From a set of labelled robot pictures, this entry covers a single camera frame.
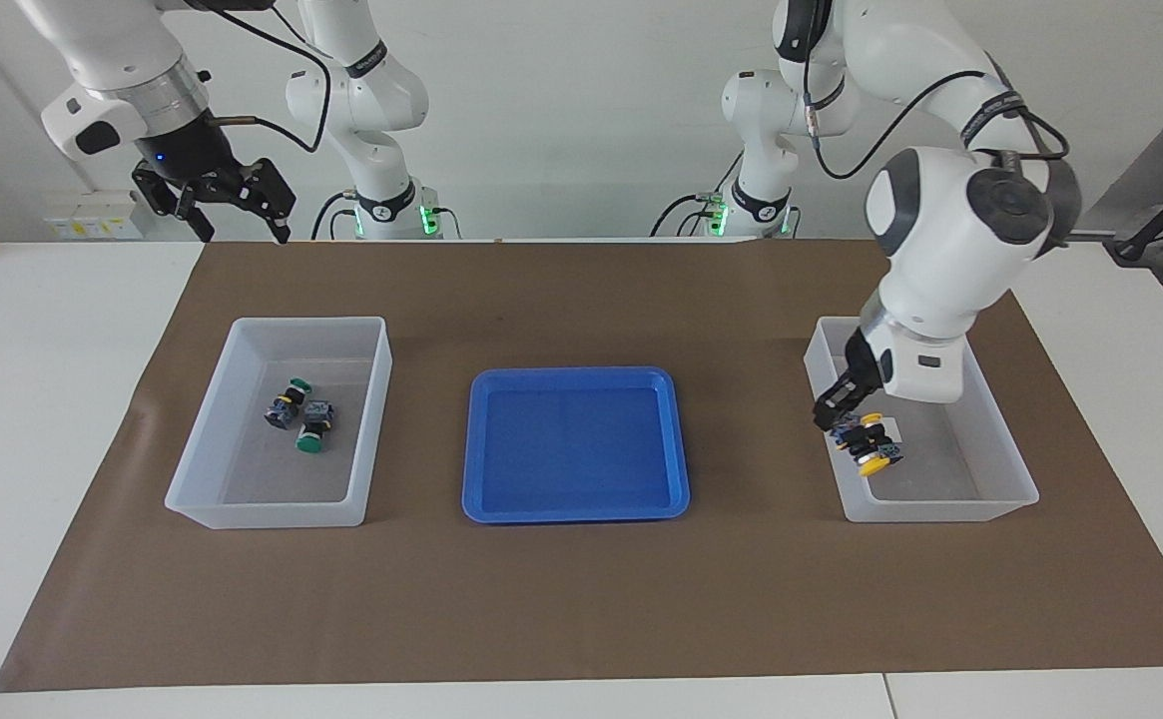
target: blue crate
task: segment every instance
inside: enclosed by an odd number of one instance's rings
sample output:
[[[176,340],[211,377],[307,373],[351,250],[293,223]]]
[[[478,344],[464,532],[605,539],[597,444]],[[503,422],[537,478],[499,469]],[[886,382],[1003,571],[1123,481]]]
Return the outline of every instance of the blue crate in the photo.
[[[688,500],[663,370],[490,370],[473,382],[462,508],[476,522],[670,519]]]

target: white bin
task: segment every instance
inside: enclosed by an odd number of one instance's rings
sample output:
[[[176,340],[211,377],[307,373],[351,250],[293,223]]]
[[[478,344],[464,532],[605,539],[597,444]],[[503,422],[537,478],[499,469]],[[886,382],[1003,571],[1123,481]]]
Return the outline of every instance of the white bin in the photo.
[[[856,318],[816,322],[804,356],[814,396],[847,369],[842,347],[854,332]],[[825,436],[842,511],[851,522],[986,522],[1039,500],[970,348],[963,358],[963,397],[955,404],[925,405],[878,391],[856,411],[870,412],[896,420],[905,460],[862,478],[851,456]]]
[[[337,410],[306,455],[263,414],[301,377]],[[230,327],[165,506],[215,528],[352,527],[368,511],[391,378],[380,318],[242,319]]]

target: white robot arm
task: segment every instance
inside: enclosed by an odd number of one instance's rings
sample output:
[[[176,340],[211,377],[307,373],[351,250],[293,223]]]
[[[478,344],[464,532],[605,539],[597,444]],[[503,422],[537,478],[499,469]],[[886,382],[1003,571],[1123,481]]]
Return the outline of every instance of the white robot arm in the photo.
[[[235,159],[208,109],[208,74],[190,66],[160,22],[165,10],[261,10],[274,0],[16,1],[74,78],[42,113],[67,158],[133,142],[143,156],[133,178],[156,213],[185,220],[207,242],[213,227],[197,205],[221,201],[265,219],[276,241],[288,240],[297,197],[270,159]]]
[[[741,73],[723,91],[723,111],[745,141],[728,234],[772,233],[776,222],[752,209],[787,204],[797,161],[778,158],[792,154],[782,133],[812,137],[834,178],[859,169],[834,172],[820,144],[850,127],[856,88],[944,120],[963,143],[906,149],[873,179],[865,220],[892,269],[865,301],[849,369],[819,397],[814,422],[828,432],[878,389],[956,401],[976,315],[1077,222],[1064,137],[1025,106],[941,0],[782,0],[772,36],[786,86],[775,73]],[[1040,127],[1064,150],[1048,149]]]
[[[438,195],[409,176],[404,151],[386,131],[424,122],[430,99],[421,79],[386,51],[366,0],[299,0],[307,41],[335,60],[327,131],[355,181],[359,236],[405,240],[436,236]],[[288,109],[314,127],[322,78],[294,73]]]

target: white table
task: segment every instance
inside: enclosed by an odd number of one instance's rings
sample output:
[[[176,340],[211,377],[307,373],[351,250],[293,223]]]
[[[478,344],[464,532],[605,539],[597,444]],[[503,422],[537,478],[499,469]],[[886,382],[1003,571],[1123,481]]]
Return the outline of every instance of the white table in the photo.
[[[0,663],[198,254],[0,245]],[[1162,287],[1078,245],[1035,264],[1015,292],[1163,553]],[[1139,718],[1163,716],[1163,669],[158,688],[0,695],[0,716]]]

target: green cap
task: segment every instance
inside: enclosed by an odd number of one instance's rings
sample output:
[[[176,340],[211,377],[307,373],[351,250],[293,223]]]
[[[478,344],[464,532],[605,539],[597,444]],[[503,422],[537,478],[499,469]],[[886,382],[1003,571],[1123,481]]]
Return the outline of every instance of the green cap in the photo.
[[[324,446],[324,442],[315,435],[304,434],[298,437],[298,449],[306,451],[307,455],[319,455],[322,446]]]

